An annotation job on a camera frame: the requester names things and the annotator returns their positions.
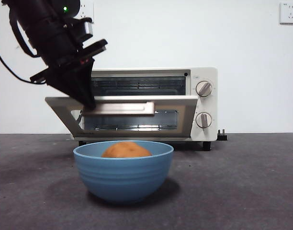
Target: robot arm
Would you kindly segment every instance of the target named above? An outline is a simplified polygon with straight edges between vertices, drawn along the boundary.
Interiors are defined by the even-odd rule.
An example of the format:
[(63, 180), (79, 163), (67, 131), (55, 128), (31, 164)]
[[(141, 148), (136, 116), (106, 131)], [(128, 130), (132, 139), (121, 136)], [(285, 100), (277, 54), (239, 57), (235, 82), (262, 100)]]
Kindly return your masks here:
[[(79, 0), (2, 0), (10, 8), (13, 33), (23, 51), (33, 58), (41, 57), (48, 68), (32, 76), (32, 82), (46, 83), (87, 108), (95, 107), (90, 88), (94, 55), (105, 50), (106, 40), (86, 48), (83, 42), (92, 37), (91, 18), (74, 19)], [(29, 42), (37, 50), (33, 54), (18, 29), (22, 26)]]

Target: oven window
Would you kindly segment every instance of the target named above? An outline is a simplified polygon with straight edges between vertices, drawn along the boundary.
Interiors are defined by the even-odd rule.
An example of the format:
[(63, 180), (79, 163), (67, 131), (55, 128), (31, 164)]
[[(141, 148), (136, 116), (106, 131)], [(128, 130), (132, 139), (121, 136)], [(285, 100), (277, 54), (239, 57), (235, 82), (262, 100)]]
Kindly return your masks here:
[(176, 130), (178, 111), (156, 110), (154, 116), (106, 115), (83, 117), (79, 110), (71, 112), (77, 123), (85, 130), (127, 130), (127, 131), (161, 131)]

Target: power plug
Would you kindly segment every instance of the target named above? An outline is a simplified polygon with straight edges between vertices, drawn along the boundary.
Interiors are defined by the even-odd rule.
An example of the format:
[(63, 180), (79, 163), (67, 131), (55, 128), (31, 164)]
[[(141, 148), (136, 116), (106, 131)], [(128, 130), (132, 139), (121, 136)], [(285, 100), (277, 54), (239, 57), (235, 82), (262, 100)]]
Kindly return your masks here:
[(227, 135), (225, 134), (225, 129), (222, 130), (222, 133), (220, 130), (218, 130), (217, 140), (227, 140)]

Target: control knob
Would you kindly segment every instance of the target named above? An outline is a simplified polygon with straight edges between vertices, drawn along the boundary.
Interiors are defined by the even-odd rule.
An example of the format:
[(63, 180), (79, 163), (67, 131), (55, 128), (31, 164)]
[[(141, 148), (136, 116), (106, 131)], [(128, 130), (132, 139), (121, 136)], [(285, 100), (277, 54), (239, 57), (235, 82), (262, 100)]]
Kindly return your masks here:
[(200, 128), (207, 128), (212, 123), (212, 117), (208, 113), (200, 113), (196, 116), (195, 122)]
[(196, 85), (195, 90), (199, 96), (207, 97), (212, 92), (212, 85), (207, 81), (201, 81)]

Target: white wall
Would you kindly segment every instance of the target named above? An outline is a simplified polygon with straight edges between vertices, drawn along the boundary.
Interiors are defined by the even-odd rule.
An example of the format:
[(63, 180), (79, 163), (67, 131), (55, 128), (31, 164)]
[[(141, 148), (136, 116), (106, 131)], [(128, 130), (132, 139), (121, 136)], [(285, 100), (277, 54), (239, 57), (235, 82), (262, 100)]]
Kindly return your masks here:
[[(219, 128), (293, 132), (293, 26), (278, 0), (94, 0), (94, 68), (208, 67), (219, 71)], [(20, 76), (45, 68), (26, 56), (0, 5), (0, 53)], [(0, 133), (66, 133), (44, 102), (62, 93), (12, 77), (0, 64)]]

